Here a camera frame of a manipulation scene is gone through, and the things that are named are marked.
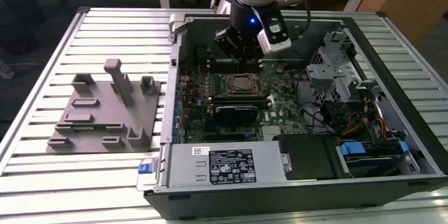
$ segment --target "floor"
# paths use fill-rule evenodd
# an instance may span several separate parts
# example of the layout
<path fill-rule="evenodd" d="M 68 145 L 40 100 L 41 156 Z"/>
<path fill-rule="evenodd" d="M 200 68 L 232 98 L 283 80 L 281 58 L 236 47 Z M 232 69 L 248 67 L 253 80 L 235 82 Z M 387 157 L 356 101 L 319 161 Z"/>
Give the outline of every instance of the floor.
<path fill-rule="evenodd" d="M 20 56 L 12 56 L 0 47 L 0 56 L 16 72 L 13 80 L 0 78 L 0 140 L 8 130 L 8 121 L 15 119 L 21 104 L 45 67 L 45 63 L 64 35 L 67 27 L 80 6 L 95 7 L 145 7 L 159 8 L 159 0 L 37 0 L 47 20 L 32 26 L 39 42 L 36 50 Z M 171 0 L 172 8 L 208 8 L 211 0 Z M 427 39 L 417 46 L 444 80 L 448 80 L 448 18 L 443 18 Z"/>

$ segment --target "metal rail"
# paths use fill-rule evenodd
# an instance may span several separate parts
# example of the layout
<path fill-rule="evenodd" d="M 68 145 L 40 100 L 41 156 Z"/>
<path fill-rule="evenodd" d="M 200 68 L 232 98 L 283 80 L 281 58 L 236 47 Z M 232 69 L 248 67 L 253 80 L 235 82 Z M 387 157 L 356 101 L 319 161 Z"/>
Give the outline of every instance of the metal rail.
<path fill-rule="evenodd" d="M 209 13 L 201 9 L 92 8 L 77 14 L 23 109 L 0 144 L 0 219 L 3 223 L 176 223 L 160 219 L 135 189 L 140 161 L 159 155 L 164 112 L 164 85 L 149 153 L 47 154 L 68 98 L 75 73 L 109 80 L 103 63 L 119 58 L 132 80 L 151 74 L 167 82 L 172 13 Z M 388 69 L 416 105 L 439 140 L 448 148 L 448 88 L 403 35 L 375 13 L 315 12 L 316 16 L 351 16 Z M 364 62 L 360 66 L 369 72 Z M 340 209 L 227 219 L 197 223 L 407 223 L 448 221 L 448 187 L 412 194 L 383 207 Z"/>

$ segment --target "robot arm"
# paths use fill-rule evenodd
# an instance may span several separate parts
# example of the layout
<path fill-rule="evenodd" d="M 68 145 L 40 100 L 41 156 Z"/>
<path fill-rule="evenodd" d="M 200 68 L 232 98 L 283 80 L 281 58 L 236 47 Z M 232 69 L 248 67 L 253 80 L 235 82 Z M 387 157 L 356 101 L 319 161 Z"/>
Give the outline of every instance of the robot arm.
<path fill-rule="evenodd" d="M 229 24 L 215 42 L 231 58 L 260 59 L 291 47 L 291 39 L 276 0 L 231 0 Z"/>

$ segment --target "power supply label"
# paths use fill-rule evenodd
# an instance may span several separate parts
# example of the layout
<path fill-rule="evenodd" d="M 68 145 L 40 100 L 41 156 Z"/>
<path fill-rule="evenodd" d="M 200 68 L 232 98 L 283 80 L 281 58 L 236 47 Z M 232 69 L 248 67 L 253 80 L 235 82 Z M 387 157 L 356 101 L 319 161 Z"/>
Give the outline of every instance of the power supply label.
<path fill-rule="evenodd" d="M 209 151 L 208 158 L 213 185 L 257 181 L 251 149 Z"/>

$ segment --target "circuit board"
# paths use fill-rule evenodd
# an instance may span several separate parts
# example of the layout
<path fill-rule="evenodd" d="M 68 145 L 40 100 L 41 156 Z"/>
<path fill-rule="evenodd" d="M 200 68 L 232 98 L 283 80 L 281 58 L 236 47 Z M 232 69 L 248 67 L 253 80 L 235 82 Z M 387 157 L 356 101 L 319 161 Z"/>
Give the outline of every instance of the circuit board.
<path fill-rule="evenodd" d="M 260 73 L 225 74 L 209 73 L 205 67 L 197 66 L 180 76 L 185 143 L 263 141 L 265 126 L 277 126 L 269 129 L 277 129 L 279 134 L 307 133 L 296 97 L 291 94 L 295 71 L 277 68 L 277 62 L 268 62 Z M 239 100 L 239 96 L 249 97 L 249 101 Z M 215 109 L 235 104 L 256 106 L 256 119 L 243 125 L 216 122 Z"/>

